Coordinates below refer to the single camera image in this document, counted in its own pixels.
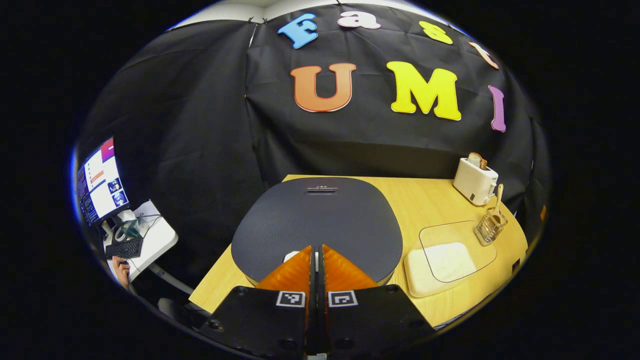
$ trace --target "transparent lid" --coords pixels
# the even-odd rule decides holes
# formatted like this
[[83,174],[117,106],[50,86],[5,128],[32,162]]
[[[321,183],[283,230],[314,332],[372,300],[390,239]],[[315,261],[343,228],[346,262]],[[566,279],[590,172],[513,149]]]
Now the transparent lid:
[[497,256],[495,245],[481,241],[474,232],[477,226],[478,222],[462,221],[425,227],[408,254],[418,260],[413,264],[419,268],[413,271],[430,272],[437,281],[448,283],[492,263]]

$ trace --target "computer monitor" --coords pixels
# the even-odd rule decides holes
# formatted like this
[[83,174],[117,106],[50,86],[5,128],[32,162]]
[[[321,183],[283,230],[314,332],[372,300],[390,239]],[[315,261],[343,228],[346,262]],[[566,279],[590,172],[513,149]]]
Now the computer monitor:
[[77,174],[80,210],[89,226],[129,208],[113,148],[113,137],[93,151]]

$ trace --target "dark gray round pad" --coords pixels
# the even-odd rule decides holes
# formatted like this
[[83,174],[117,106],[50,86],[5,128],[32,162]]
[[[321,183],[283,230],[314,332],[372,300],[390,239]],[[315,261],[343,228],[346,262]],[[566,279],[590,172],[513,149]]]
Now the dark gray round pad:
[[231,255],[259,282],[285,255],[326,244],[376,282],[396,268],[402,234],[385,196],[373,185],[345,177],[285,181],[265,192],[238,226]]

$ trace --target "wire basket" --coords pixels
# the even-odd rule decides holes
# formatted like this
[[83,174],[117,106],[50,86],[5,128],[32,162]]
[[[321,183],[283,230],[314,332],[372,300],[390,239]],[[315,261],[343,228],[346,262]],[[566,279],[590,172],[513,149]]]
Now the wire basket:
[[474,232],[483,245],[489,244],[498,237],[502,232],[502,229],[507,224],[507,218],[503,212],[499,212],[498,215],[492,215],[495,208],[488,208],[486,214],[480,219]]

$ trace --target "white toaster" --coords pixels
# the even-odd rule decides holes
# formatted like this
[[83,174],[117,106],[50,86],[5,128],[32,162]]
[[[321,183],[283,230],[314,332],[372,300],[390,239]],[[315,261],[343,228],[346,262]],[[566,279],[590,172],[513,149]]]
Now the white toaster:
[[466,158],[460,158],[453,186],[473,205],[482,206],[493,196],[497,181],[498,173],[491,168],[486,167],[486,170],[483,170],[468,162]]

